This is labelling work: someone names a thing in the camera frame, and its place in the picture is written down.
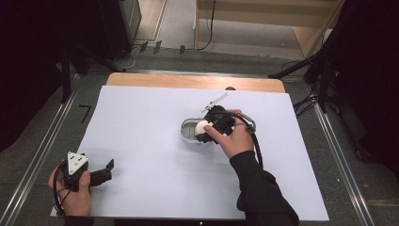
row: black sleeve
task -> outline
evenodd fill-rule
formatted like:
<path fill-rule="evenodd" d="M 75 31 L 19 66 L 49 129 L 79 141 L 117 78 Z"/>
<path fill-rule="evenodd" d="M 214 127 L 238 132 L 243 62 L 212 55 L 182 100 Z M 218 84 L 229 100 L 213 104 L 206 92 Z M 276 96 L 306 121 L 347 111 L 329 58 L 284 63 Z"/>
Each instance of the black sleeve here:
<path fill-rule="evenodd" d="M 64 226 L 92 226 L 93 224 L 93 218 L 66 216 Z"/>
<path fill-rule="evenodd" d="M 237 208 L 246 213 L 247 225 L 298 225 L 295 210 L 282 197 L 276 178 L 262 170 L 253 151 L 233 156 L 230 163 L 240 180 Z"/>

